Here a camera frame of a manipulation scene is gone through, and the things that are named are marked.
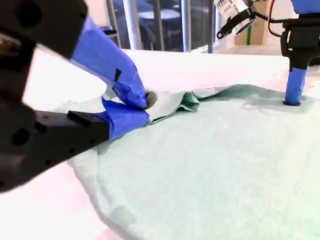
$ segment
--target white tabletop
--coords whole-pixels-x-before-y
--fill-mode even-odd
[[[146,88],[192,90],[230,84],[283,88],[288,60],[280,56],[126,51]],[[37,50],[24,102],[38,110],[66,101],[83,102],[104,93],[98,78]],[[0,239],[118,239],[98,218],[90,200],[66,164],[50,169],[12,192],[0,194]]]
[[[84,102],[107,89],[98,77],[59,55],[37,48],[33,55],[23,102],[37,110],[51,110],[67,101]]]

